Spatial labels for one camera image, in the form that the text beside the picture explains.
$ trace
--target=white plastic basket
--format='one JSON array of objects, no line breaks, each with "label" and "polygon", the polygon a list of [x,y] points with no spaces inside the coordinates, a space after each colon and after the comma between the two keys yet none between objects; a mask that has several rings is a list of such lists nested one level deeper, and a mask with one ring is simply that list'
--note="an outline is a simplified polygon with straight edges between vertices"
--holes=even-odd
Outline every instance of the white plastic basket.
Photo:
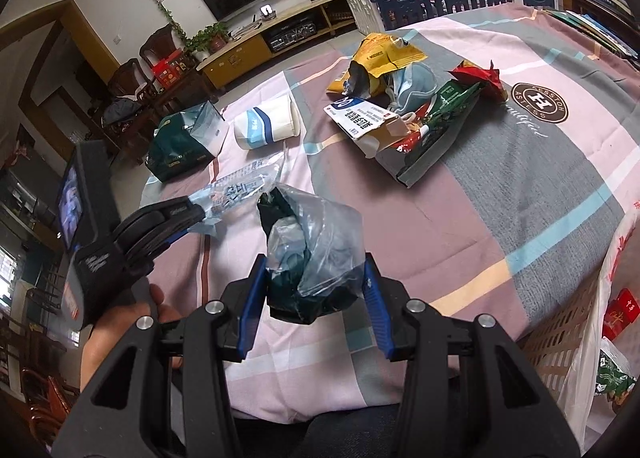
[{"label": "white plastic basket", "polygon": [[[616,297],[624,287],[640,297],[640,258],[627,258],[631,252],[640,255],[640,235],[632,238],[639,221],[640,202],[636,202],[616,229],[602,266],[580,284],[566,305],[531,333],[523,348],[564,412],[583,451],[609,297]],[[631,362],[637,376],[640,321],[628,326],[614,343]]]}]

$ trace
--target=blue face mask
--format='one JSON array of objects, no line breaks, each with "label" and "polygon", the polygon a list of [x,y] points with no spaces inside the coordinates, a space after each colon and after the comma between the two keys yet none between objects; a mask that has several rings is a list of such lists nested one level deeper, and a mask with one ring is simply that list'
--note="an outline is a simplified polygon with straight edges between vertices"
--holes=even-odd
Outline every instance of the blue face mask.
[{"label": "blue face mask", "polygon": [[417,111],[436,92],[436,78],[426,64],[414,62],[391,74],[393,88],[386,92],[391,98],[389,109],[398,115]]}]

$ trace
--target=red snack bag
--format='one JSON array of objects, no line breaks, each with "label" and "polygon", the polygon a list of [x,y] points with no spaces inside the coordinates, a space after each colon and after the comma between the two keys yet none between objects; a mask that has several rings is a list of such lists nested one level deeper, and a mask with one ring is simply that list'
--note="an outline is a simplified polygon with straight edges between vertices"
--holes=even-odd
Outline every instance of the red snack bag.
[{"label": "red snack bag", "polygon": [[471,63],[471,61],[464,60],[453,70],[450,70],[449,73],[464,86],[485,82],[486,84],[481,93],[485,97],[500,102],[505,102],[509,98],[507,90],[504,89],[502,81],[500,81],[500,70],[494,68],[493,61],[491,62],[491,67],[487,70]]},{"label": "red snack bag", "polygon": [[618,297],[610,301],[604,314],[602,335],[612,341],[622,330],[636,320],[640,307],[629,289],[622,289]]}]

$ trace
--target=metal screw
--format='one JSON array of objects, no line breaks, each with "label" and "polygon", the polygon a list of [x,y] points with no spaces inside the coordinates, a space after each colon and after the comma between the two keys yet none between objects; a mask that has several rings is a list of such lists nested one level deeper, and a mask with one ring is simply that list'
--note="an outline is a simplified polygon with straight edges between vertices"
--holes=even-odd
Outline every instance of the metal screw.
[{"label": "metal screw", "polygon": [[492,328],[495,326],[495,317],[487,313],[480,314],[478,324],[483,328]]},{"label": "metal screw", "polygon": [[204,309],[209,313],[220,313],[225,310],[225,304],[222,301],[209,301]]},{"label": "metal screw", "polygon": [[406,309],[409,312],[424,312],[425,308],[427,308],[427,305],[425,305],[424,301],[421,301],[420,299],[410,299],[406,302]]},{"label": "metal screw", "polygon": [[136,326],[141,330],[148,330],[154,325],[154,318],[150,315],[143,315],[136,321]]}]

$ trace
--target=tiled floor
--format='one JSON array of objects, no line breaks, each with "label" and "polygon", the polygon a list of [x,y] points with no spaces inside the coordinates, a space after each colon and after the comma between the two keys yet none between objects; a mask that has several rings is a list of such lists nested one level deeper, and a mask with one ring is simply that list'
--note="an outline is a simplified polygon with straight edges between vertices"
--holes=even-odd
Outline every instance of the tiled floor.
[{"label": "tiled floor", "polygon": [[[291,57],[285,58],[278,63],[263,68],[261,72],[254,76],[249,74],[250,78],[242,80],[236,87],[228,90],[220,100],[216,103],[216,108],[222,110],[232,102],[236,101],[242,95],[254,89],[260,83],[263,83],[270,77],[275,76],[278,72],[286,70],[292,66],[302,63],[316,56],[320,56],[325,52],[335,48],[340,50],[344,47],[357,44],[362,41],[364,36],[358,31],[350,31],[331,38],[328,41],[314,45],[310,48],[304,48],[300,52],[295,53]],[[138,209],[142,189],[150,173],[144,165],[135,165],[125,157],[119,157],[111,166],[111,188],[116,199],[120,215],[124,218]]]}]

